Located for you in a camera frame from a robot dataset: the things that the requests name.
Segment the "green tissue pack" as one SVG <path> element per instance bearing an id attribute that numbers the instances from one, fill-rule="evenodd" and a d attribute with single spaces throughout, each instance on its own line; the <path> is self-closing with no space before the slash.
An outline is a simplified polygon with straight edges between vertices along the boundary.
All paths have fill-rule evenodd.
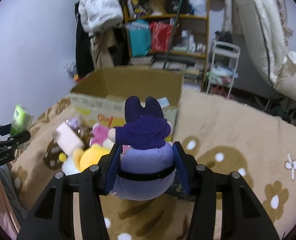
<path id="1" fill-rule="evenodd" d="M 23 131 L 29 131 L 31 128 L 33 116 L 29 114 L 23 106 L 17 104 L 13 114 L 13 120 L 10 128 L 10 136 L 13 137 Z"/>

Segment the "yellow bear plush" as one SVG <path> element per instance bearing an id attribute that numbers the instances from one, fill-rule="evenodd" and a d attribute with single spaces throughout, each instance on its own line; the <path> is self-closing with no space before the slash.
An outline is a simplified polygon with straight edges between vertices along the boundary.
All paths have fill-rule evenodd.
<path id="1" fill-rule="evenodd" d="M 102 156 L 110 153 L 110 149 L 99 144 L 93 144 L 87 150 L 77 148 L 72 155 L 68 156 L 62 164 L 62 172 L 73 175 L 84 171 L 86 168 L 96 165 Z"/>

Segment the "pale pink plush cushion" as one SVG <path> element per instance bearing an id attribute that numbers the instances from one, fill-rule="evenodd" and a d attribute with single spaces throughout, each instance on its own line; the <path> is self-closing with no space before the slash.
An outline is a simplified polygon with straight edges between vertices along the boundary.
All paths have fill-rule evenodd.
<path id="1" fill-rule="evenodd" d="M 65 122 L 55 129 L 53 139 L 67 156 L 72 156 L 75 150 L 82 149 L 85 146 L 84 142 Z"/>

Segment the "pink white plush toy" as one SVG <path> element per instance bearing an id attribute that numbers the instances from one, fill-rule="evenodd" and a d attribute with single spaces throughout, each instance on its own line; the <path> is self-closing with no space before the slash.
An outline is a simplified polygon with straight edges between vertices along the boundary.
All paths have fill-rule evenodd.
<path id="1" fill-rule="evenodd" d="M 93 137 L 89 142 L 89 145 L 92 147 L 93 144 L 99 144 L 102 147 L 111 149 L 113 146 L 113 142 L 108 138 L 109 128 L 96 123 L 93 126 L 92 133 Z"/>

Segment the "purple hooded plush doll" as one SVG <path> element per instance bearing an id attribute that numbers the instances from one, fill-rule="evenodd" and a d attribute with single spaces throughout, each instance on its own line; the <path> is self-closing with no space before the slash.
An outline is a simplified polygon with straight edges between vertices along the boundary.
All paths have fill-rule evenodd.
<path id="1" fill-rule="evenodd" d="M 108 138 L 127 149 L 120 155 L 112 193 L 127 200 L 151 200 L 162 195 L 175 177 L 172 124 L 164 118 L 159 102 L 147 97 L 141 105 L 137 96 L 125 102 L 124 126 L 109 130 Z"/>

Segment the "beige flower pattern blanket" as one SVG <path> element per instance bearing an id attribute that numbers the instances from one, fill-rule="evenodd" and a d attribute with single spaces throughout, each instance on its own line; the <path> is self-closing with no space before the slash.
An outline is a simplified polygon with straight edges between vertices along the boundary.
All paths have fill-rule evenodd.
<path id="1" fill-rule="evenodd" d="M 19 201 L 30 209 L 61 169 L 53 131 L 77 116 L 62 98 L 32 125 L 27 149 L 11 168 Z M 273 222 L 280 238 L 296 224 L 296 126 L 221 96 L 182 92 L 173 134 L 185 152 L 214 172 L 239 172 Z M 101 198 L 111 239 L 185 239 L 193 203 L 162 195 L 137 202 Z"/>

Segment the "small purple toy in bag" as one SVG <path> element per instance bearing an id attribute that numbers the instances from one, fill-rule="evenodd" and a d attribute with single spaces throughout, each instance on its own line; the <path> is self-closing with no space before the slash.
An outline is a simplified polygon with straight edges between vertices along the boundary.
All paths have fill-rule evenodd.
<path id="1" fill-rule="evenodd" d="M 80 121 L 78 118 L 70 118 L 66 120 L 66 124 L 71 128 L 74 132 L 78 132 L 81 128 Z"/>

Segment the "open cardboard box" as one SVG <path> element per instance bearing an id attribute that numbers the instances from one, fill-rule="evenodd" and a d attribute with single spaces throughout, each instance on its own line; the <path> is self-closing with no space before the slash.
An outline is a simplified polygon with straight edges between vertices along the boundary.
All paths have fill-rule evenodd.
<path id="1" fill-rule="evenodd" d="M 164 118 L 175 124 L 183 76 L 169 70 L 114 67 L 101 68 L 83 78 L 69 96 L 76 111 L 89 126 L 97 122 L 112 128 L 125 124 L 125 101 L 137 96 L 160 103 Z"/>

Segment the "black hanging coat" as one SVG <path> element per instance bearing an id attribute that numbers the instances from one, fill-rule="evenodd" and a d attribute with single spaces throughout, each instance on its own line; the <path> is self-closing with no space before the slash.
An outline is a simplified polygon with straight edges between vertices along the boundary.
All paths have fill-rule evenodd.
<path id="1" fill-rule="evenodd" d="M 90 50 L 91 38 L 82 27 L 79 14 L 79 2 L 75 3 L 74 11 L 76 18 L 75 64 L 78 77 L 82 79 L 94 70 Z"/>

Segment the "white utility cart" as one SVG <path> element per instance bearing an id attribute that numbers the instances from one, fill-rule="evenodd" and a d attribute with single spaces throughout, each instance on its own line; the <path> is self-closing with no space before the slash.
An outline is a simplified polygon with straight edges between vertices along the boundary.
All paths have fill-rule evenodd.
<path id="1" fill-rule="evenodd" d="M 207 73 L 207 93 L 217 94 L 231 99 L 235 79 L 239 77 L 237 67 L 240 58 L 240 47 L 228 42 L 215 41 Z"/>

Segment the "teal gift bag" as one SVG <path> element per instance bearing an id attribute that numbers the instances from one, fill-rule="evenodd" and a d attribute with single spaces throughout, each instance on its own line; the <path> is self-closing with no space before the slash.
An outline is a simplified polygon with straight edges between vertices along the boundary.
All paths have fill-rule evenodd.
<path id="1" fill-rule="evenodd" d="M 151 49 L 151 29 L 148 22 L 136 20 L 126 26 L 132 57 L 146 56 Z"/>

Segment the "red gift bag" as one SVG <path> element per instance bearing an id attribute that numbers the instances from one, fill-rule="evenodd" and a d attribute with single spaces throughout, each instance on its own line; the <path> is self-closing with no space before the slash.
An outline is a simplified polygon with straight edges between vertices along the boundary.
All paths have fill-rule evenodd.
<path id="1" fill-rule="evenodd" d="M 173 26 L 163 22 L 151 22 L 151 53 L 164 52 L 169 48 Z"/>

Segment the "wooden bookshelf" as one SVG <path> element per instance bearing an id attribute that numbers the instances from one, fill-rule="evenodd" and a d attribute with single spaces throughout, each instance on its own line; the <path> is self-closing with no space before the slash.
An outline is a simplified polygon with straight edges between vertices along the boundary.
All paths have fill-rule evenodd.
<path id="1" fill-rule="evenodd" d="M 209 50 L 209 31 L 210 31 L 210 0 L 206 0 L 206 12 L 207 14 L 205 16 L 196 16 L 196 15 L 192 15 L 192 14 L 180 14 L 179 11 L 176 14 L 161 14 L 161 15 L 145 15 L 142 17 L 138 17 L 138 18 L 134 18 L 134 17 L 130 17 L 129 15 L 129 8 L 128 5 L 126 4 L 126 0 L 123 1 L 123 14 L 124 14 L 124 22 L 125 23 L 129 23 L 132 21 L 135 21 L 137 19 L 142 19 L 142 20 L 154 20 L 154 19 L 171 19 L 174 18 L 175 22 L 174 22 L 174 27 L 172 28 L 172 33 L 170 36 L 170 40 L 169 40 L 169 45 L 167 47 L 166 51 L 160 51 L 160 50 L 151 50 L 150 53 L 151 54 L 158 54 L 158 53 L 162 53 L 165 54 L 165 61 L 164 61 L 164 65 L 163 65 L 163 69 L 165 69 L 166 67 L 166 63 L 168 61 L 168 57 L 169 55 L 172 56 L 182 56 L 182 57 L 195 57 L 197 59 L 201 59 L 204 60 L 204 66 L 201 70 L 201 74 L 200 74 L 200 80 L 201 80 L 201 84 L 200 84 L 200 91 L 204 91 L 204 87 L 205 87 L 205 76 L 206 76 L 206 66 L 208 63 L 208 50 Z M 205 50 L 204 52 L 201 52 L 199 54 L 197 53 L 189 53 L 189 52 L 180 52 L 180 51 L 174 51 L 173 48 L 173 42 L 174 42 L 174 36 L 175 36 L 175 28 L 178 25 L 179 19 L 186 19 L 186 20 L 196 20 L 196 21 L 203 21 L 204 22 L 204 32 L 203 33 L 196 33 L 197 36 L 200 36 L 203 38 L 203 44 L 205 45 Z"/>

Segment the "cream folding floor chair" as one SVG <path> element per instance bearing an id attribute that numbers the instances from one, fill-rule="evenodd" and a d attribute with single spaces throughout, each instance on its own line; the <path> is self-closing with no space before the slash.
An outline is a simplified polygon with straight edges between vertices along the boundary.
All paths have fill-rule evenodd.
<path id="1" fill-rule="evenodd" d="M 296 52 L 285 42 L 276 0 L 234 0 L 249 56 L 259 75 L 296 101 Z"/>

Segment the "green pole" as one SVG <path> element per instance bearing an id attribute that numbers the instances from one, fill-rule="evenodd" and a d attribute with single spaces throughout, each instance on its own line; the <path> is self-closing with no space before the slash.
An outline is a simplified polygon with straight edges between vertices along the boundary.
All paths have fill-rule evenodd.
<path id="1" fill-rule="evenodd" d="M 172 47 L 173 37 L 175 35 L 175 31 L 176 31 L 176 28 L 177 28 L 177 23 L 178 23 L 180 11 L 181 11 L 182 3 L 183 3 L 183 0 L 179 0 L 178 10 L 177 10 L 177 13 L 176 13 L 175 20 L 173 22 L 172 32 L 171 32 L 171 36 L 170 36 L 170 39 L 169 39 L 169 46 L 168 46 L 168 49 L 166 51 L 166 55 L 165 55 L 165 59 L 164 59 L 164 63 L 163 63 L 163 69 L 166 69 L 167 61 L 168 61 L 168 58 L 169 58 L 169 55 L 170 55 L 170 49 Z"/>

